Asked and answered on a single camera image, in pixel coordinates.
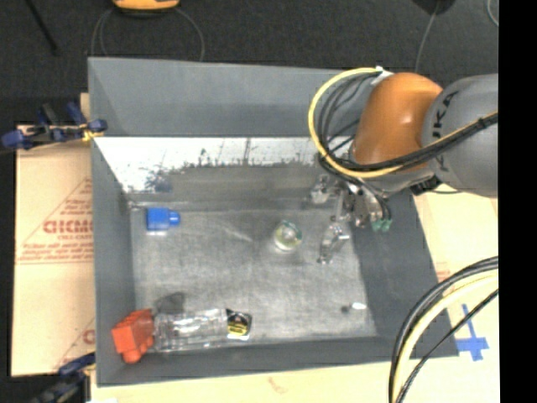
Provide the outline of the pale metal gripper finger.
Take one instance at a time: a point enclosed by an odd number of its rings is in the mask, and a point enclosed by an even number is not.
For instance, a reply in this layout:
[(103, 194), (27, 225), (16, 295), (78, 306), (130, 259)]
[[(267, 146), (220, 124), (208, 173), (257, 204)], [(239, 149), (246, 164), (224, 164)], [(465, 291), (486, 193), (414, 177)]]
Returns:
[(335, 222), (330, 224), (321, 239), (317, 262), (319, 264), (329, 264), (349, 240), (350, 234), (342, 224)]
[(309, 201), (312, 204), (324, 204), (331, 198), (335, 189), (335, 182), (329, 175), (319, 175), (310, 188)]

